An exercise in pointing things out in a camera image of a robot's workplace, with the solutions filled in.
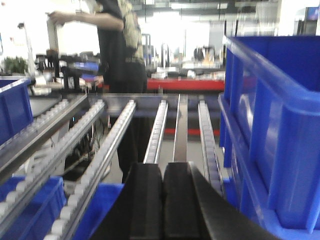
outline person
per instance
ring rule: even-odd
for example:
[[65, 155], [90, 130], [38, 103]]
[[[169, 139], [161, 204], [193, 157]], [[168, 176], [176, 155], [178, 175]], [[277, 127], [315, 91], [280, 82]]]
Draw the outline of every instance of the person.
[[[54, 11], [48, 16], [56, 25], [71, 21], [97, 26], [100, 47], [100, 75], [116, 94], [141, 94], [147, 91], [142, 35], [137, 16], [127, 0], [96, 0], [95, 13]], [[110, 119], [114, 124], [116, 118]], [[124, 183], [132, 163], [143, 162], [151, 133], [146, 118], [133, 118], [117, 149]]]

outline potted plant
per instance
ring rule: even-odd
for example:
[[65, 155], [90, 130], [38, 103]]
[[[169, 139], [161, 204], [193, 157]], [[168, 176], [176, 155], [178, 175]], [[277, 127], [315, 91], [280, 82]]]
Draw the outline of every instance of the potted plant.
[[6, 57], [4, 59], [4, 70], [8, 74], [24, 75], [28, 70], [28, 64], [22, 57]]

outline black pants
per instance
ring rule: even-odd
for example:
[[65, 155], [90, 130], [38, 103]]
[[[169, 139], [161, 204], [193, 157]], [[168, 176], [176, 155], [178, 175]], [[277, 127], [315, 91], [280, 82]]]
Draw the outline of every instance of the black pants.
[[[142, 94], [147, 91], [146, 82], [125, 82], [113, 83], [109, 85], [110, 93], [117, 94]], [[111, 117], [110, 122], [113, 125], [117, 118]], [[148, 146], [151, 124], [147, 117], [135, 117], [131, 120], [123, 138], [118, 146], [119, 167], [122, 170], [122, 182], [124, 183], [132, 163], [141, 163], [144, 161], [146, 149]]]

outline red stripe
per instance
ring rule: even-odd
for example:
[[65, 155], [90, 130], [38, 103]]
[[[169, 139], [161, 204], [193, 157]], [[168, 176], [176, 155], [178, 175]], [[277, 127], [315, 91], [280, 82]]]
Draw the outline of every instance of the red stripe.
[[[166, 128], [164, 130], [165, 134], [175, 134], [175, 132], [176, 132], [175, 128]], [[189, 135], [200, 135], [200, 129], [188, 129], [188, 134]], [[213, 130], [213, 135], [219, 136], [220, 130], [219, 129]]]

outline blue storage crate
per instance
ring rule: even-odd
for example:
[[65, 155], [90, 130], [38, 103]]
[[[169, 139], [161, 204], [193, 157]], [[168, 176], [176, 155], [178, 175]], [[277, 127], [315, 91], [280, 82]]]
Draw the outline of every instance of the blue storage crate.
[[73, 240], [87, 240], [92, 236], [117, 200], [123, 186], [121, 183], [99, 184], [75, 232]]
[[230, 183], [225, 185], [228, 201], [249, 219], [284, 240], [318, 240], [320, 230], [310, 233], [306, 228], [290, 229], [280, 223], [279, 216], [274, 209], [268, 206], [268, 191], [258, 170], [257, 164], [250, 161], [250, 151], [236, 118], [232, 115], [230, 105], [219, 96], [221, 112], [225, 122], [226, 135], [230, 138], [231, 146], [225, 146], [225, 153], [232, 151], [236, 154], [237, 166], [243, 176], [241, 187], [234, 183], [231, 177]]
[[[14, 190], [23, 177], [12, 177], [0, 186], [0, 201]], [[10, 229], [3, 240], [42, 240], [66, 203], [63, 180], [52, 177], [34, 196]]]
[[0, 77], [0, 145], [33, 122], [29, 79]]
[[[240, 169], [258, 212], [263, 203], [284, 228], [320, 229], [320, 37], [236, 37], [226, 45], [224, 166]], [[234, 128], [242, 141], [232, 140]], [[243, 183], [235, 185], [243, 194]]]

